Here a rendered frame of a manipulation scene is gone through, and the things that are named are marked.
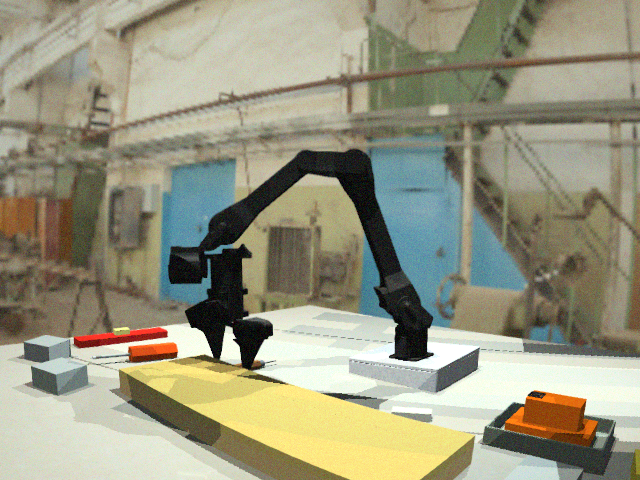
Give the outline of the orange-handled awl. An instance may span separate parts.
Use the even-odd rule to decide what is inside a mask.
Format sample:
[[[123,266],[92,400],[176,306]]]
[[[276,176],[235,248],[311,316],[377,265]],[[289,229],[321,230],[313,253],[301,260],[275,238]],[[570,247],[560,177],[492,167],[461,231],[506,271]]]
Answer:
[[[123,354],[112,354],[112,355],[102,355],[102,356],[92,356],[90,359],[100,359],[100,358],[110,358],[110,357],[126,357],[129,356],[129,360],[131,362],[137,361],[147,361],[147,360],[157,360],[157,359],[169,359],[177,357],[178,348],[175,343],[162,343],[162,344],[150,344],[150,345],[138,345],[138,346],[128,346],[128,353]]]

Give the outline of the yellow panel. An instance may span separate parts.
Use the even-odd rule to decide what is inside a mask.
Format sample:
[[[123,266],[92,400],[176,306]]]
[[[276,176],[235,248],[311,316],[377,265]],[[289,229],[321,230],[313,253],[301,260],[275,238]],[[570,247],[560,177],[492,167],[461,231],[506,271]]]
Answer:
[[[207,354],[119,369],[120,391],[278,480],[453,480],[476,435],[332,398]]]

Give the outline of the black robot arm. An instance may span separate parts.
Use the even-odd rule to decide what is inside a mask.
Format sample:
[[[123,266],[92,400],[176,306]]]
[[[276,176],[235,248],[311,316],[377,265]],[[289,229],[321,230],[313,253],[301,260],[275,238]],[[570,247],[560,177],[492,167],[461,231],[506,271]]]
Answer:
[[[242,259],[253,255],[244,244],[223,249],[222,254],[204,255],[204,252],[236,242],[263,209],[307,174],[337,177],[355,205],[379,271],[380,286],[373,290],[379,306],[399,324],[395,327],[395,351],[389,358],[417,362],[433,356],[434,353],[427,352],[433,316],[421,306],[418,293],[400,266],[375,197],[371,160],[360,150],[299,151],[248,197],[214,215],[209,233],[198,247],[170,247],[170,283],[202,284],[202,277],[208,276],[208,259],[211,259],[211,284],[242,283]],[[225,298],[212,299],[212,295],[188,308],[185,314],[191,328],[198,330],[207,329],[221,318],[223,322],[230,321]]]

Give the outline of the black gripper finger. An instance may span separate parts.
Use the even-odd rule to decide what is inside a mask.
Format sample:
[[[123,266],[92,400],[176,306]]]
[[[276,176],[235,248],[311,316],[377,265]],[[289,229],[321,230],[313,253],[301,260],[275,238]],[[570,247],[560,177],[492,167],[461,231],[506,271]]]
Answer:
[[[220,359],[226,325],[216,323],[210,325],[207,329],[201,330],[210,346],[213,357]]]
[[[240,355],[241,355],[241,364],[242,368],[249,370],[253,365],[253,361],[259,352],[263,341],[267,340],[268,337],[263,339],[256,339],[253,341],[242,341],[239,339],[233,339],[233,341],[240,346]]]

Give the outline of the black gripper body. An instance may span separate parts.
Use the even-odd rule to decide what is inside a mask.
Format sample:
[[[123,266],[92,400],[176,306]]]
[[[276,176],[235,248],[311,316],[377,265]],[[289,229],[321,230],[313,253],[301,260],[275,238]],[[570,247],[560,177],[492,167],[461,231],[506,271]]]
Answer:
[[[211,289],[206,289],[206,292],[212,295],[212,299],[225,298],[230,312],[230,321],[223,322],[221,318],[213,324],[220,323],[233,327],[234,336],[242,341],[273,336],[273,324],[269,320],[257,317],[243,319],[248,316],[248,311],[243,308],[243,295],[248,294],[248,288],[243,287],[243,282],[228,286],[211,284]]]

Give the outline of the red bar with yellow insert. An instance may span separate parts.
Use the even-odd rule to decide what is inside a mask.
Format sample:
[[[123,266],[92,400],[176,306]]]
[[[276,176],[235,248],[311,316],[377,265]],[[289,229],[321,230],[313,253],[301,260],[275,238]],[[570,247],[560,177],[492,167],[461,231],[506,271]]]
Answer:
[[[157,328],[130,331],[128,328],[113,329],[113,333],[74,337],[74,344],[79,348],[106,346],[111,344],[138,342],[157,338],[167,338],[168,331]]]

